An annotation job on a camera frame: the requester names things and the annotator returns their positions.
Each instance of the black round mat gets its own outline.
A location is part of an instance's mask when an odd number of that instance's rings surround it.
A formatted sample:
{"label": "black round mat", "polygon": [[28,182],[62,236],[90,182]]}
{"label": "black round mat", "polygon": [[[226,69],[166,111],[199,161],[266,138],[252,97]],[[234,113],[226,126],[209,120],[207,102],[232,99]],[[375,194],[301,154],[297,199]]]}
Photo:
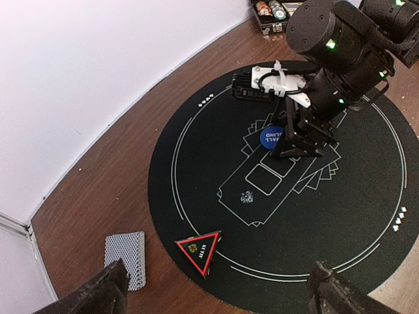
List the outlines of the black round mat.
{"label": "black round mat", "polygon": [[[149,203],[166,250],[204,290],[258,313],[306,313],[316,260],[372,291],[419,232],[419,147],[409,123],[382,97],[335,119],[339,145],[325,157],[274,161],[259,141],[274,108],[234,99],[232,74],[189,98],[156,145]],[[223,238],[203,279],[174,241],[216,230]]]}

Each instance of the baseboard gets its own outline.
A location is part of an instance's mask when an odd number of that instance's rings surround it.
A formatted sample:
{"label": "baseboard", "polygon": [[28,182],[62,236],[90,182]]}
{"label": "baseboard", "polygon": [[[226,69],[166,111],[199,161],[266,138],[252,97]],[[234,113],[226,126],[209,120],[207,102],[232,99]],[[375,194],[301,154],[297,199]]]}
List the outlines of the baseboard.
{"label": "baseboard", "polygon": [[29,227],[30,233],[31,233],[31,246],[32,246],[32,251],[33,251],[33,255],[39,265],[39,269],[41,270],[42,273],[42,277],[44,279],[44,285],[49,293],[49,296],[51,297],[52,302],[58,301],[58,297],[57,294],[55,292],[54,286],[52,285],[52,282],[50,280],[50,276],[48,275],[48,272],[45,268],[45,264],[44,261],[42,259],[42,255],[41,252],[38,248],[38,242],[37,239],[35,237],[35,233],[33,232],[32,227]]}

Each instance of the black cable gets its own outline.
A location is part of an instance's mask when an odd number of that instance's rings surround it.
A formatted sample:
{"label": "black cable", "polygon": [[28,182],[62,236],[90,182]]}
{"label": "black cable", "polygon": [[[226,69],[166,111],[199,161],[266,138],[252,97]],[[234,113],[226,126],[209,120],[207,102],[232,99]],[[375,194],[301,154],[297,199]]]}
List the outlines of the black cable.
{"label": "black cable", "polygon": [[414,41],[403,41],[401,44],[395,44],[384,36],[377,27],[370,27],[368,29],[368,36],[375,45],[389,50],[393,54],[400,54],[403,51],[409,50],[414,44]]}
{"label": "black cable", "polygon": [[388,88],[390,88],[390,83],[388,82],[388,80],[386,78],[383,78],[382,80],[386,82],[387,85],[385,85],[385,87],[381,91],[379,91],[373,98],[367,101],[369,105],[374,103],[381,96],[383,96],[388,91]]}
{"label": "black cable", "polygon": [[[285,75],[309,75],[312,73],[315,73],[316,71],[318,71],[320,68],[313,68],[313,69],[308,69],[308,70],[287,70],[284,69],[282,70],[284,72]],[[262,86],[263,81],[268,78],[268,77],[278,77],[280,76],[280,72],[278,70],[271,70],[271,72],[269,73],[265,73],[264,75],[262,75],[259,79],[259,81],[257,82],[257,86],[259,87],[259,89],[264,92],[264,87]],[[295,94],[299,94],[302,93],[304,89],[301,90],[290,90],[288,92],[285,92],[286,95],[295,95]]]}
{"label": "black cable", "polygon": [[300,90],[289,90],[285,92],[286,95],[295,95],[295,94],[301,94],[308,90],[308,88],[301,88]]}

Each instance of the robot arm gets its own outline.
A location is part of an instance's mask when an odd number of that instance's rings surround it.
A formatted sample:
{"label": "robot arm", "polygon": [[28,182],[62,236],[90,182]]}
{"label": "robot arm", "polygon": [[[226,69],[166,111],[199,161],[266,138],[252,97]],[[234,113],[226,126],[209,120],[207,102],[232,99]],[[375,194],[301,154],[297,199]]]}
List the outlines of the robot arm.
{"label": "robot arm", "polygon": [[[286,35],[290,47],[315,66],[301,73],[278,63],[254,67],[247,76],[234,77],[233,93],[239,99],[286,102],[287,118],[274,119],[285,131],[273,158],[322,156],[324,145],[336,141],[330,121],[394,76],[390,53],[407,67],[418,60],[419,0],[363,0],[360,9],[346,0],[307,0],[291,17]],[[388,84],[370,102],[387,89]]]}

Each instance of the wooden floor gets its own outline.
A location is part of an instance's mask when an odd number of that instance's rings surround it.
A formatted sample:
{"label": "wooden floor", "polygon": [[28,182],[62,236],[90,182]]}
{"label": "wooden floor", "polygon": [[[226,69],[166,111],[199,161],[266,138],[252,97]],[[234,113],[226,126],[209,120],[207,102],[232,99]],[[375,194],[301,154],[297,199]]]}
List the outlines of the wooden floor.
{"label": "wooden floor", "polygon": [[[164,79],[129,110],[79,161],[49,196],[32,223],[59,297],[103,267],[105,237],[146,233],[147,285],[129,293],[129,313],[245,313],[210,296],[184,276],[164,250],[147,201],[154,146],[171,115],[199,88],[237,67],[299,60],[284,36],[263,37],[253,20],[220,38]],[[388,96],[416,133],[419,66],[397,64]],[[401,313],[419,314],[419,242],[373,296]]]}

